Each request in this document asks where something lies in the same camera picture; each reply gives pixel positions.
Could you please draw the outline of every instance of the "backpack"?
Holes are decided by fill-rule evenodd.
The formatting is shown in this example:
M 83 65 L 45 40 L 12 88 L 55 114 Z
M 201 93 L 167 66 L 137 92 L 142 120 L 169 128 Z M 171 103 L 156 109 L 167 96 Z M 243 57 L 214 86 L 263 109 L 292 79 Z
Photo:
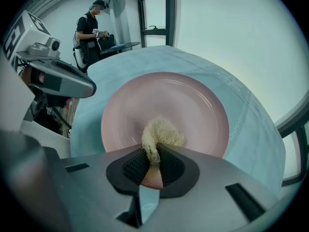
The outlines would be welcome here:
M 83 15 L 83 18 L 86 19 L 86 23 L 87 23 L 87 18 L 88 18 L 88 17 L 87 17 L 86 14 Z M 76 36 L 76 33 L 77 33 L 77 31 L 75 31 L 74 37 L 73 37 L 73 45 L 74 45 L 74 48 L 77 48 L 78 46 L 81 45 L 79 39 L 78 39 L 77 36 Z

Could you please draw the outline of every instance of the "gray metal surface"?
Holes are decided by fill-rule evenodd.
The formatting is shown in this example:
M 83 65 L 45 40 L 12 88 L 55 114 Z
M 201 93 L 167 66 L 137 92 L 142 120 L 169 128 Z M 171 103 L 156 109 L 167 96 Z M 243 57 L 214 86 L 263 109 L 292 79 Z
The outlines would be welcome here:
M 30 55 L 28 52 L 16 52 L 16 56 L 24 61 L 60 59 L 60 57 L 33 56 L 33 55 Z
M 107 180 L 105 171 L 111 162 L 131 153 L 140 145 L 101 155 L 60 160 L 54 149 L 45 147 L 42 150 L 38 142 L 20 133 L 1 131 L 0 138 L 5 145 L 0 162 L 11 191 L 41 224 L 54 228 L 62 226 L 66 231 L 72 227 L 77 232 L 136 231 L 116 219 L 128 210 L 132 197 L 119 194 Z M 197 163 L 200 168 L 198 182 L 180 198 L 161 199 L 157 209 L 139 231 L 258 230 L 274 222 L 278 213 L 288 205 L 285 202 L 274 206 L 270 218 L 266 212 L 246 227 L 248 221 L 225 186 L 240 183 L 265 210 L 276 203 L 276 198 L 261 184 L 223 159 L 185 148 L 170 145 L 168 148 Z M 89 167 L 72 173 L 65 169 L 66 165 L 83 162 Z
M 44 72 L 45 75 L 49 74 L 53 77 L 61 78 L 61 86 L 59 90 L 44 88 L 43 85 L 41 90 L 44 93 L 74 98 L 86 98 L 93 94 L 94 87 L 92 83 L 86 80 L 86 75 L 85 78 L 82 78 L 71 72 L 68 72 L 65 69 L 55 65 L 53 60 L 35 60 L 31 61 L 29 65 Z
M 145 224 L 160 202 L 160 190 L 140 185 L 139 190 L 141 222 Z
M 127 211 L 131 198 L 115 191 L 105 176 L 105 170 L 110 162 L 138 147 L 139 145 L 101 155 L 62 160 L 64 165 L 81 162 L 89 165 L 86 169 L 71 173 L 71 179 L 83 192 L 85 199 L 94 202 L 100 211 L 109 214 L 110 219 L 117 224 L 116 217 Z M 148 221 L 139 228 L 140 231 L 227 232 L 249 224 L 225 189 L 226 186 L 235 183 L 240 183 L 265 210 L 270 209 L 276 203 L 277 198 L 274 195 L 233 164 L 184 148 L 170 145 L 169 148 L 193 159 L 198 164 L 200 168 L 199 180 L 187 194 L 180 198 L 160 199 L 156 210 Z M 89 222 L 87 217 L 84 217 L 83 220 L 84 223 Z M 103 222 L 98 226 L 104 226 L 108 231 L 114 231 L 113 227 L 108 228 Z M 123 229 L 127 227 L 129 226 L 123 223 Z
M 53 49 L 54 42 L 58 43 L 58 47 L 55 50 Z M 27 52 L 30 55 L 58 58 L 60 56 L 60 52 L 58 51 L 59 45 L 60 40 L 50 37 L 46 44 L 35 43 L 28 48 Z

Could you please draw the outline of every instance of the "teal tablecloth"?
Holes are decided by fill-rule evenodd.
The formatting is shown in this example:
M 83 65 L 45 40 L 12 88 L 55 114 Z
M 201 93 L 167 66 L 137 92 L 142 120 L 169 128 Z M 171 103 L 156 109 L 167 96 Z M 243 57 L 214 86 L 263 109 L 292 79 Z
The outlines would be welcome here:
M 101 60 L 88 69 L 97 91 L 94 96 L 79 101 L 70 140 L 72 157 L 105 152 L 100 124 L 109 98 L 127 81 L 152 72 L 185 74 L 210 88 L 228 116 L 230 139 L 225 159 L 260 181 L 273 194 L 279 193 L 285 148 L 264 107 L 229 72 L 170 46 L 127 51 Z

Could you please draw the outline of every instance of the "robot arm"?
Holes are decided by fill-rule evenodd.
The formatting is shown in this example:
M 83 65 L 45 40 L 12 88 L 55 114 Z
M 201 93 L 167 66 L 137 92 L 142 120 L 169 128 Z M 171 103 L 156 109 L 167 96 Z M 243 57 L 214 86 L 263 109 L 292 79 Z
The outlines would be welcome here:
M 60 41 L 51 37 L 43 22 L 24 11 L 3 50 L 16 71 L 23 68 L 23 81 L 35 94 L 24 120 L 32 121 L 42 107 L 64 107 L 66 100 L 87 98 L 96 92 L 95 83 L 84 73 L 60 60 Z

